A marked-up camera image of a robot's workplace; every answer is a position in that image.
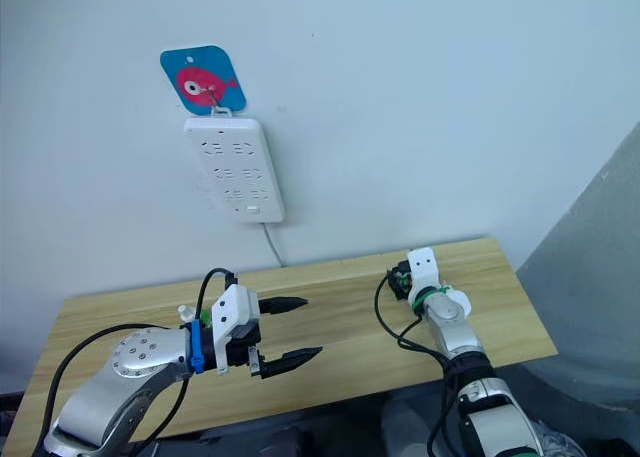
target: wooden table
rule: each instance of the wooden table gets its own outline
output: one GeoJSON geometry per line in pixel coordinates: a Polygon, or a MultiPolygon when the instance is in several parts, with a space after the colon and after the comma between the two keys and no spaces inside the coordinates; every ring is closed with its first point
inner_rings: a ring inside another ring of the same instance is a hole
{"type": "MultiPolygon", "coordinates": [[[[544,326],[494,239],[435,246],[442,280],[471,299],[471,323],[495,366],[556,353],[544,326]]],[[[400,350],[378,324],[373,293],[387,268],[406,251],[241,274],[240,283],[261,297],[300,296],[309,304],[296,311],[265,316],[260,345],[268,359],[287,350],[324,346],[303,367],[267,380],[251,378],[247,367],[224,376],[195,376],[182,408],[162,435],[175,435],[441,378],[432,359],[400,350]]],[[[30,455],[42,422],[47,391],[58,363],[80,340],[124,322],[179,324],[176,308],[195,302],[199,281],[68,299],[58,316],[25,393],[5,456],[30,455]]],[[[207,306],[222,292],[222,279],[209,286],[207,306]]],[[[396,329],[412,321],[406,302],[388,287],[381,310],[396,329]]],[[[71,392],[99,370],[118,339],[113,334],[87,347],[69,366],[56,401],[57,415],[71,392]]],[[[411,337],[431,343],[426,327],[411,337]]],[[[164,418],[179,385],[167,389],[149,409],[135,440],[164,418]]]]}

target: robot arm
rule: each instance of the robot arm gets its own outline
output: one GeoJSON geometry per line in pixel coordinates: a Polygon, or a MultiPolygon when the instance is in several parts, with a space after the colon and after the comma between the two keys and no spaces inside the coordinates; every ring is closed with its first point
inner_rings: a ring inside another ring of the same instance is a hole
{"type": "Polygon", "coordinates": [[[507,384],[496,376],[467,322],[469,298],[440,283],[432,249],[409,252],[408,263],[409,305],[416,315],[426,315],[440,351],[450,359],[447,377],[457,378],[460,433],[466,453],[478,457],[542,455],[529,419],[507,384]]]}
{"type": "Polygon", "coordinates": [[[266,362],[260,342],[261,313],[280,313],[306,304],[297,297],[259,301],[256,292],[230,285],[211,308],[213,330],[194,320],[180,329],[148,328],[129,334],[109,361],[69,398],[45,437],[47,452],[59,457],[119,455],[155,397],[194,373],[249,364],[262,378],[293,370],[321,347],[300,349],[266,362]]]}

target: white power strip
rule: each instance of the white power strip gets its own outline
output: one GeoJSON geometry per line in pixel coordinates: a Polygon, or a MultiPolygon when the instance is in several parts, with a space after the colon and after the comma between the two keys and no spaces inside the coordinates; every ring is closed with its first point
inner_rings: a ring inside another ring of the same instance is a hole
{"type": "Polygon", "coordinates": [[[231,216],[281,222],[284,206],[262,126],[253,119],[194,117],[186,136],[231,216]]]}

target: white wall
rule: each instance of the white wall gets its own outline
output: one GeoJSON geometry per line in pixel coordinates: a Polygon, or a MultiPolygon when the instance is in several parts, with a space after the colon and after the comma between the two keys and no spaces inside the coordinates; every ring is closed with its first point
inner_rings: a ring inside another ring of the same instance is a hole
{"type": "Polygon", "coordinates": [[[2,0],[0,391],[65,297],[275,264],[199,183],[163,50],[231,56],[288,263],[492,234],[518,267],[638,120],[638,3],[2,0]]]}

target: white cable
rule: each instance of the white cable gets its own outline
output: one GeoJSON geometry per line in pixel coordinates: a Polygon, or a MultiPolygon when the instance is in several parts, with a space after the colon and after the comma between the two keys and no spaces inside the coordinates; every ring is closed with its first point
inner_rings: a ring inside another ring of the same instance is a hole
{"type": "Polygon", "coordinates": [[[267,227],[267,224],[262,222],[262,223],[260,223],[260,225],[262,225],[262,230],[264,231],[264,236],[267,238],[267,243],[269,244],[269,247],[271,248],[271,252],[273,252],[273,255],[275,256],[276,260],[278,261],[278,265],[280,267],[286,267],[284,265],[284,263],[282,262],[282,259],[280,258],[280,254],[278,254],[278,251],[276,250],[276,247],[273,245],[273,241],[271,240],[271,234],[269,234],[269,228],[267,227]]]}

